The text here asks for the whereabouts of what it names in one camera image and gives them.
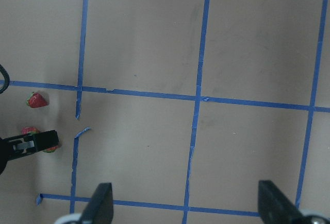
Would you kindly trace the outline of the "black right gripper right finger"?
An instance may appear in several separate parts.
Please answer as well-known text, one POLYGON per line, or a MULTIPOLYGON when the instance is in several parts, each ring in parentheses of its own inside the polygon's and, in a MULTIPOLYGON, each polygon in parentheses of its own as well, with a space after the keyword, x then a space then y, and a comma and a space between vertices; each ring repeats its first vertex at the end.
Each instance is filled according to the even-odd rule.
POLYGON ((258 214, 265 224, 303 223, 302 213, 270 180, 258 182, 258 214))

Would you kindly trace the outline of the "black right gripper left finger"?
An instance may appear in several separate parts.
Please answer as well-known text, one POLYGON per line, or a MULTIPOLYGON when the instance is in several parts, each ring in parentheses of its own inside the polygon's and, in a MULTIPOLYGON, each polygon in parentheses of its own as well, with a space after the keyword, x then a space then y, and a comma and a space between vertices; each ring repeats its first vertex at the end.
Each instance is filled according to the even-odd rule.
POLYGON ((114 216, 111 183, 100 183, 79 218, 79 223, 111 224, 114 216))

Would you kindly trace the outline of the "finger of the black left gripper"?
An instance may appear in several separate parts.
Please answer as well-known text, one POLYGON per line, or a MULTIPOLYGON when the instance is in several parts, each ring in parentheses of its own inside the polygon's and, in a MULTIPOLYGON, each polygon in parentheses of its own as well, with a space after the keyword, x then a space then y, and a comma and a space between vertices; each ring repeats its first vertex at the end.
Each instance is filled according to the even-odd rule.
POLYGON ((18 159, 59 145, 55 130, 36 134, 21 134, 1 139, 1 155, 5 159, 18 159))

